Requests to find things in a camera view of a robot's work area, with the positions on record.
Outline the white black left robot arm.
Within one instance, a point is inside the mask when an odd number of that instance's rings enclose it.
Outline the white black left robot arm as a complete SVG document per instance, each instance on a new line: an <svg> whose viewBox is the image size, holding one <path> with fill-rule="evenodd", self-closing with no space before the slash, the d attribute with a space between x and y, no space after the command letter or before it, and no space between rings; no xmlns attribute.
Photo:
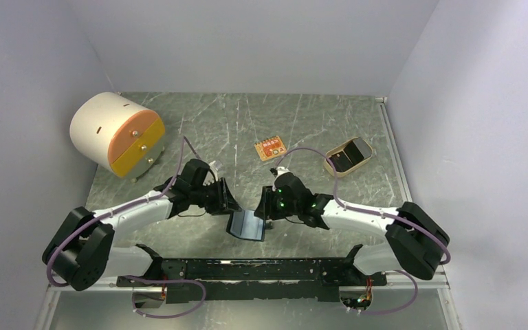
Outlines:
<svg viewBox="0 0 528 330"><path fill-rule="evenodd" d="M74 208L42 255L53 286L85 290L101 278L135 276L152 286L163 278L163 258L144 244L117 247L116 241L152 223L179 216L190 206L209 215L241 211L226 180L208 163L191 159L176 176L132 201L107 209Z"/></svg>

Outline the black leather card holder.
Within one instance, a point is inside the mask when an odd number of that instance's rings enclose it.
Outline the black leather card holder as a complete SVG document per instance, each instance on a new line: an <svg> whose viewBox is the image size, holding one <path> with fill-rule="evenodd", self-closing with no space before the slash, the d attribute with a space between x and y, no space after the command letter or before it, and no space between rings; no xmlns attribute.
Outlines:
<svg viewBox="0 0 528 330"><path fill-rule="evenodd" d="M253 210L242 210L230 215L226 232L245 241L264 241L266 232L273 228L271 221L256 217Z"/></svg>

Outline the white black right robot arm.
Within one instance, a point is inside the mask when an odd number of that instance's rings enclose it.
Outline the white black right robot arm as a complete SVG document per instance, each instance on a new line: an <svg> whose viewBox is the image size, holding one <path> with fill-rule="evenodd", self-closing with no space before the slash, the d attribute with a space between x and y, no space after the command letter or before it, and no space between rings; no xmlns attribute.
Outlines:
<svg viewBox="0 0 528 330"><path fill-rule="evenodd" d="M385 271L405 273L428 281L438 266L448 262L447 233L417 204L379 208L340 201L313 193L291 172L276 176L262 189L254 212L263 220L298 217L306 226L359 232L382 240L360 247L343 267L345 279L361 284L369 275Z"/></svg>

